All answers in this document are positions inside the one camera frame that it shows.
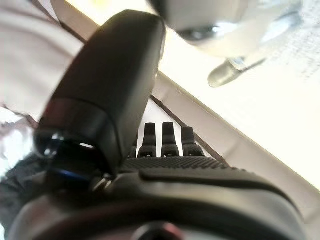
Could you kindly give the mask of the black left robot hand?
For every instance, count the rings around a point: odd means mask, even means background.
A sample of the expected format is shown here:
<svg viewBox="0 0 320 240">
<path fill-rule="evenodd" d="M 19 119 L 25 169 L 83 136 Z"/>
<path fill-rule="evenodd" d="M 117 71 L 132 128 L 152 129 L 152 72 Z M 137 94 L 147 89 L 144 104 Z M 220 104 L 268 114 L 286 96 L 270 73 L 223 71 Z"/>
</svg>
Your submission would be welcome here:
<svg viewBox="0 0 320 240">
<path fill-rule="evenodd" d="M 125 10 L 89 39 L 46 105 L 35 156 L 11 176 L 22 194 L 1 215 L 8 240 L 305 240 L 302 216 L 269 181 L 204 156 L 190 127 L 183 155 L 153 125 L 133 156 L 166 29 Z"/>
</svg>

